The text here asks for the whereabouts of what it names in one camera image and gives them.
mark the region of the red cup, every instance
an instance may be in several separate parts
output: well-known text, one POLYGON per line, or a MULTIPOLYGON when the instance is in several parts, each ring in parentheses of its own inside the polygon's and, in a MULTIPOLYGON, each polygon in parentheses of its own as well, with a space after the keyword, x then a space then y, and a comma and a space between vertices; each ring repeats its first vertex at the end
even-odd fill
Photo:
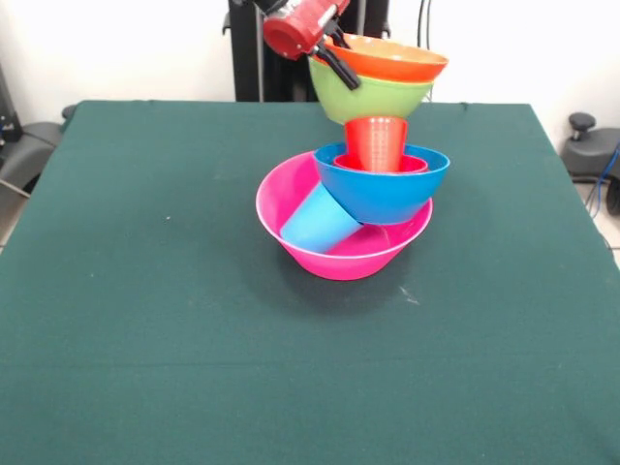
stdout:
MULTIPOLYGON (((344 168, 346 170, 364 171, 364 168, 361 166, 359 161, 349 155, 340 155, 339 157, 336 157, 333 164, 338 168, 344 168)), ((411 174, 426 171, 428 171, 428 164, 424 160, 410 155, 403 155, 397 172, 406 172, 411 174)))
POLYGON ((362 168, 398 172, 407 141, 407 121, 391 116, 370 116, 345 124, 347 153, 362 168))

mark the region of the stacked bowls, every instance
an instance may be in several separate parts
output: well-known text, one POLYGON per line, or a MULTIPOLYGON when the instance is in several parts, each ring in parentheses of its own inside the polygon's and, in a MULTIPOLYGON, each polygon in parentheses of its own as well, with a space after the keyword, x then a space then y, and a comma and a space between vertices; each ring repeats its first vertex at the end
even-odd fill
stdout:
POLYGON ((352 91, 309 58, 327 116, 345 142, 290 158, 263 180, 256 198, 266 230, 306 270, 332 280, 376 273, 429 224, 448 157, 406 143, 406 117, 448 60, 428 50, 345 35, 327 46, 361 79, 352 91))
POLYGON ((365 116, 407 118, 431 89, 448 59, 423 48, 345 34, 351 48, 326 46, 357 73, 361 87, 352 92, 317 57, 309 57, 314 88, 329 119, 344 124, 365 116))

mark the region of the plastic cup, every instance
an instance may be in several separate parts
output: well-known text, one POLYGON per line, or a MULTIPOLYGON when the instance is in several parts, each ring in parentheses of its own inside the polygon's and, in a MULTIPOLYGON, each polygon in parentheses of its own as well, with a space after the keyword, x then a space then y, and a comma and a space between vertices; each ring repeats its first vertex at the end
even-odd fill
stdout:
POLYGON ((350 158, 366 171, 398 172, 407 139, 407 121, 390 116, 370 116, 345 124, 350 158))
POLYGON ((361 229, 319 182, 280 230, 284 240, 322 254, 361 229))
MULTIPOLYGON (((338 168, 345 168, 347 170, 357 170, 364 171, 361 167, 361 164, 356 158, 350 157, 349 155, 340 155, 333 160, 333 165, 338 168)), ((408 174, 412 174, 415 172, 426 172, 428 171, 428 163, 425 160, 412 157, 410 155, 403 155, 400 159, 400 167, 398 167, 398 172, 406 172, 408 174)))

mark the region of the orange bowl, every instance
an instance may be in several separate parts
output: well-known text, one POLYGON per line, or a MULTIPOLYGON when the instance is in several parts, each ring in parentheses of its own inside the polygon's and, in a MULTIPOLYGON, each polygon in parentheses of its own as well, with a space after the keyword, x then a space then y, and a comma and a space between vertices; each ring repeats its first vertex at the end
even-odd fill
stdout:
POLYGON ((416 46, 354 34, 345 34, 345 40, 351 49, 335 46, 331 38, 325 44, 356 73, 370 78, 431 82, 448 65, 445 56, 416 46))

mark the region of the green bowl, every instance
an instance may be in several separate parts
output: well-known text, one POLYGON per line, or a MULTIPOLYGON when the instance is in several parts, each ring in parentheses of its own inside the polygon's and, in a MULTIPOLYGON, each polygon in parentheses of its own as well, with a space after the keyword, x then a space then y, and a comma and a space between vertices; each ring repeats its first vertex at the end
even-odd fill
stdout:
POLYGON ((361 87, 351 91, 328 65, 315 58, 309 61, 319 101, 327 117, 339 124, 366 116, 407 118, 433 85, 360 76, 361 87))

